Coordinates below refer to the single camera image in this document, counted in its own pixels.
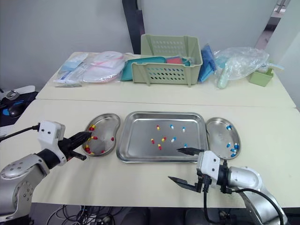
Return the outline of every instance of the stainless steel tray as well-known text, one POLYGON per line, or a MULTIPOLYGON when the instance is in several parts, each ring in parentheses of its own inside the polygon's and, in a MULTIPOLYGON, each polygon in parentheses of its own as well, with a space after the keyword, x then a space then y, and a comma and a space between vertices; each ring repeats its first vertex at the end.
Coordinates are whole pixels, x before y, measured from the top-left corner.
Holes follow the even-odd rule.
POLYGON ((240 137, 231 122, 214 117, 206 122, 206 130, 209 149, 217 156, 222 159, 233 159, 239 155, 240 137))
POLYGON ((123 162, 196 162, 178 148, 208 149, 205 122, 192 112, 133 112, 124 122, 117 156, 123 162))
POLYGON ((82 150, 89 156, 104 156, 110 153, 116 145, 116 134, 120 127, 120 118, 113 113, 106 113, 94 118, 86 127, 85 131, 89 131, 90 127, 95 125, 92 136, 97 137, 96 140, 90 139, 82 145, 82 150), (85 151, 88 145, 91 153, 85 151))

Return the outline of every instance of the green plastic basket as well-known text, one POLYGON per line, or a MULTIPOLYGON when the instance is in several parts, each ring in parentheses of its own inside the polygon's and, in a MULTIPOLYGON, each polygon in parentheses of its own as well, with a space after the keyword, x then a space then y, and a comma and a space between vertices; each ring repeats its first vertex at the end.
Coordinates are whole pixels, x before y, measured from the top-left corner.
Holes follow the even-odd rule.
POLYGON ((163 57, 192 57, 194 64, 132 63, 133 82, 196 84, 202 65, 198 38, 190 36, 159 36, 144 34, 141 37, 141 55, 163 57))

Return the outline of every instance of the red capsule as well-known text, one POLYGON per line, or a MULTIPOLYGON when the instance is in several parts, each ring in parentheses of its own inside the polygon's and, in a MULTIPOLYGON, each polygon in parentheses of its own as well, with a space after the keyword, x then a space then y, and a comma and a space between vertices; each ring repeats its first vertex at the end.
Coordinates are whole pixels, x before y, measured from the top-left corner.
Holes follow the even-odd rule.
POLYGON ((89 128, 89 130, 93 131, 93 130, 95 130, 95 127, 96 127, 96 125, 92 125, 92 126, 89 128))

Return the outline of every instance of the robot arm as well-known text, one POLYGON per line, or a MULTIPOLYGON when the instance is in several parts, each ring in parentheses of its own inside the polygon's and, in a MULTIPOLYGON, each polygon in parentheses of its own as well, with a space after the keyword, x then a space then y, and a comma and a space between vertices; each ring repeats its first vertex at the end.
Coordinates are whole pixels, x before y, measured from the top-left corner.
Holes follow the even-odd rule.
POLYGON ((79 132, 64 138, 65 126, 43 121, 38 130, 42 151, 30 154, 7 165, 0 173, 0 222, 22 218, 29 214, 34 188, 56 165, 64 165, 73 157, 85 160, 73 150, 91 137, 79 132))
POLYGON ((202 184, 204 184, 204 195, 208 192, 208 187, 220 185, 221 192, 231 194, 237 192, 240 194, 245 202, 245 206, 249 211, 254 222, 258 225, 263 224, 280 224, 279 215, 282 215, 283 224, 288 224, 287 217, 275 197, 270 194, 264 186, 262 178, 259 173, 248 167, 227 167, 227 162, 224 161, 223 165, 220 164, 220 158, 217 157, 212 151, 203 151, 193 148, 179 149, 180 152, 188 155, 199 155, 197 163, 198 183, 190 185, 186 180, 181 180, 175 177, 169 177, 179 186, 185 189, 201 192, 202 184), (266 195, 267 198, 273 202, 278 211, 275 210, 266 198, 258 195, 257 193, 245 191, 245 188, 254 190, 258 194, 266 195))

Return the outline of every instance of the gray wall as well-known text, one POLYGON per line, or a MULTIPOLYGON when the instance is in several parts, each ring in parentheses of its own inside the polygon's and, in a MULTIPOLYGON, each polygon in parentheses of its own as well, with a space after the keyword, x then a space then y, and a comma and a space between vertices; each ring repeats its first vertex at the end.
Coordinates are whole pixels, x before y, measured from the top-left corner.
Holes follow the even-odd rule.
POLYGON ((285 67, 285 70, 277 72, 277 75, 298 108, 300 108, 299 12, 300 1, 291 1, 266 47, 270 59, 285 67))
POLYGON ((142 0, 146 33, 192 35, 214 50, 254 47, 278 0, 142 0))
POLYGON ((121 0, 0 0, 0 87, 41 89, 73 52, 132 52, 121 0))

